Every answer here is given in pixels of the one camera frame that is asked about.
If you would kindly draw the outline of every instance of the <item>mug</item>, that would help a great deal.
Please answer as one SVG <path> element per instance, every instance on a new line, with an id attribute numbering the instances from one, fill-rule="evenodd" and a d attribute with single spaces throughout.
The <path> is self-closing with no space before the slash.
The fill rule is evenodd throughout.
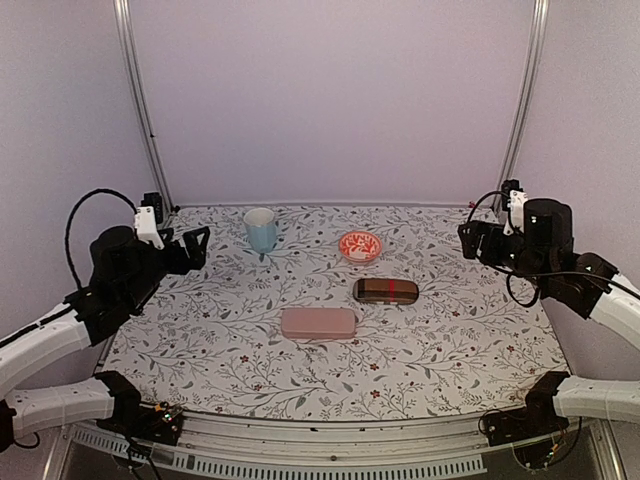
<path id="1" fill-rule="evenodd" d="M 269 253 L 278 240 L 276 214 L 268 208 L 253 208 L 244 215 L 244 225 L 251 248 L 257 253 Z"/>

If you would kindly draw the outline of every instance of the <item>floral pattern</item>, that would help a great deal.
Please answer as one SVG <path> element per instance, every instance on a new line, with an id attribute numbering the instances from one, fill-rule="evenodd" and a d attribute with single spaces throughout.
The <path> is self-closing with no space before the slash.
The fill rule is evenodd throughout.
<path id="1" fill-rule="evenodd" d="M 566 364 L 539 305 L 506 295 L 504 276 L 460 253 L 461 208 L 275 207 L 269 254 L 244 235 L 246 208 L 187 208 L 176 232 L 211 228 L 207 265 L 168 276 L 142 316 L 118 332 L 106 369 L 147 401 L 192 411 L 294 420 L 389 420 L 519 406 L 548 370 Z M 346 232 L 376 234 L 371 264 L 348 263 Z M 416 282 L 410 306 L 362 305 L 362 277 Z M 513 281 L 525 299 L 531 289 Z M 346 307 L 356 337 L 295 342 L 279 329 L 288 307 Z"/>

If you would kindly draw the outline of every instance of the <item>cup rim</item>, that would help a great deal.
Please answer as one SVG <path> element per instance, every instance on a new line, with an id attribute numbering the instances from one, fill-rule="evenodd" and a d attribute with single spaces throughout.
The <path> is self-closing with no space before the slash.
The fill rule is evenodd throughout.
<path id="1" fill-rule="evenodd" d="M 255 216 L 255 215 L 258 215 L 259 218 L 251 219 L 251 216 Z M 251 227 L 264 227 L 266 225 L 269 225 L 273 221 L 275 216 L 276 216 L 275 212 L 270 208 L 258 207 L 258 208 L 252 208 L 247 213 L 245 213 L 243 217 L 243 221 L 246 225 L 249 225 Z"/>

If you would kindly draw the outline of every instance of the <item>red bowl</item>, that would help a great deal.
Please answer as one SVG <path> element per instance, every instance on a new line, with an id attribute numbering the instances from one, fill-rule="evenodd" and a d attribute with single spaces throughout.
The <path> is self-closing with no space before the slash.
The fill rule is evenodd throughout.
<path id="1" fill-rule="evenodd" d="M 340 239 L 340 253 L 353 263 L 367 263 L 382 252 L 382 242 L 373 233 L 349 232 Z"/>

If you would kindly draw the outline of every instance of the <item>brown case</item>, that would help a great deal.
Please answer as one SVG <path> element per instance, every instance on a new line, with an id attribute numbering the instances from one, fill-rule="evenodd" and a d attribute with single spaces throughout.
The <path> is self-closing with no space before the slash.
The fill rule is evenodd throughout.
<path id="1" fill-rule="evenodd" d="M 418 286 L 410 280 L 361 278 L 353 287 L 353 296 L 360 303 L 411 305 L 418 300 Z"/>

